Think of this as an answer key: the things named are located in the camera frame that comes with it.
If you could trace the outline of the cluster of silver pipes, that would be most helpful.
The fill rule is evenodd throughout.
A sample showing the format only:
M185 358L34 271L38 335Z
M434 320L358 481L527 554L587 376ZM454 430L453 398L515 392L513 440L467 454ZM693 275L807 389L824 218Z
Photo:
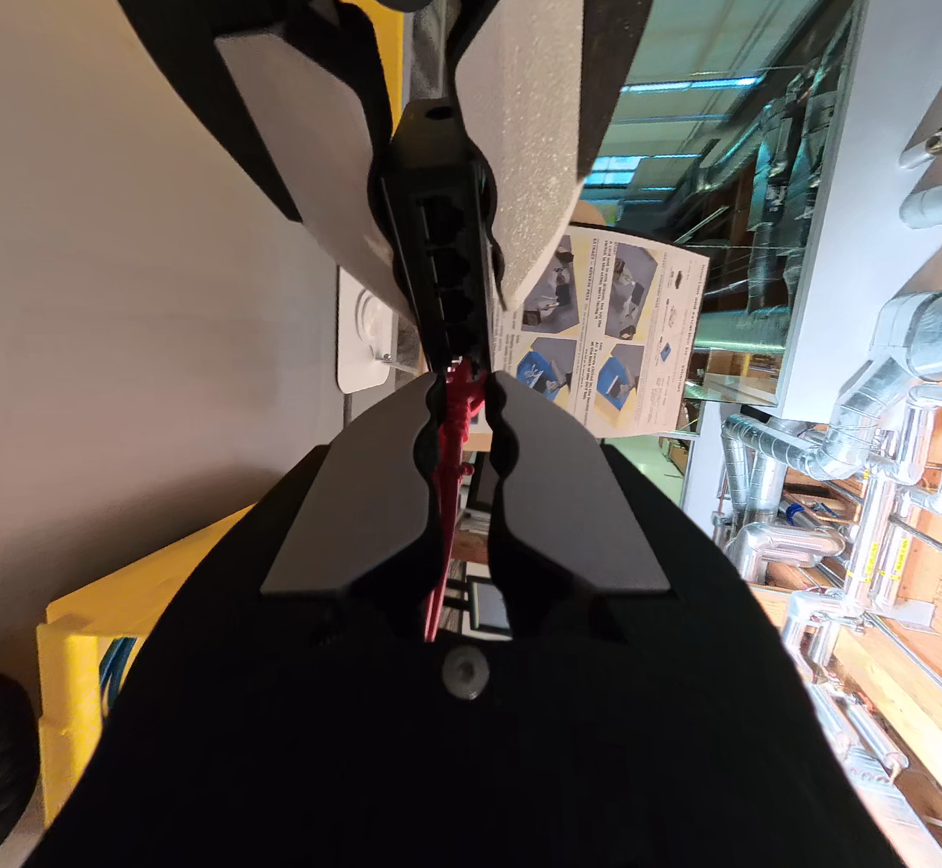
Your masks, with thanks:
M828 425L733 415L714 536L868 801L940 848L941 294L894 297Z

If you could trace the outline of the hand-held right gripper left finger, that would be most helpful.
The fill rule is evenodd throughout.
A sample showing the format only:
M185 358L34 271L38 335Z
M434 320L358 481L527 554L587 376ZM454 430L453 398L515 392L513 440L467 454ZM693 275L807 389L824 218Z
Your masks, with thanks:
M441 564L434 476L445 378L428 372L357 416L332 442L261 585L266 596L335 594L427 537Z

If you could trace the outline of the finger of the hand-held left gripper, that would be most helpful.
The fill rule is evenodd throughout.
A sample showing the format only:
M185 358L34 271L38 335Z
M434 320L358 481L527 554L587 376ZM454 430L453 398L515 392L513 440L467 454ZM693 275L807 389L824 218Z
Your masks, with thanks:
M313 0L281 23L219 36L215 47L307 232L416 328L372 195L393 127L369 16Z
M497 0L457 58L465 132L496 186L506 310L521 309L570 223L578 174L584 0Z

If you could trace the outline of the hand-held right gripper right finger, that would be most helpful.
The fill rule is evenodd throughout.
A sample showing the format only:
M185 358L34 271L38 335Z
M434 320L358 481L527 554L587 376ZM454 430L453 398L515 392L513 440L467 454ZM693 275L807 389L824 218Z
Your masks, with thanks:
M599 442L506 372L486 388L494 500L512 542L603 594L671 590Z

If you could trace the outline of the black monitor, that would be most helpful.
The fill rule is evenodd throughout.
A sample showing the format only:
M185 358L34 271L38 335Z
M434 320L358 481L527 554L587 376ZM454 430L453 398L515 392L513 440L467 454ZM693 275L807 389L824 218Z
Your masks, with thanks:
M512 628L500 590L489 577L467 579L466 635L489 640L509 640Z

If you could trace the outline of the printed instruction sheet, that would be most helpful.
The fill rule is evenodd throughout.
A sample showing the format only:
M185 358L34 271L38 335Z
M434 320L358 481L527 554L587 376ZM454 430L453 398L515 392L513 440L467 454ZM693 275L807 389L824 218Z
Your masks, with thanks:
M709 267L676 244L571 224L520 307L496 316L492 367L595 438L677 431Z

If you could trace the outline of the white stand base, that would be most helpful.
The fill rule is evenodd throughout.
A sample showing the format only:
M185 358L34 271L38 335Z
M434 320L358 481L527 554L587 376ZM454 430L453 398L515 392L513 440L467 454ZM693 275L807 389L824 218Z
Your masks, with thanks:
M337 271L336 383L345 395L428 370L418 331L343 268Z

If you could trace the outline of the black ethernet switch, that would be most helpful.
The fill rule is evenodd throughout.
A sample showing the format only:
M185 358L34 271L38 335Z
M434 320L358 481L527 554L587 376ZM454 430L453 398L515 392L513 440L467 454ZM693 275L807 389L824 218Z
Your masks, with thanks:
M411 101L372 163L368 197L430 370L492 367L497 186L447 98Z

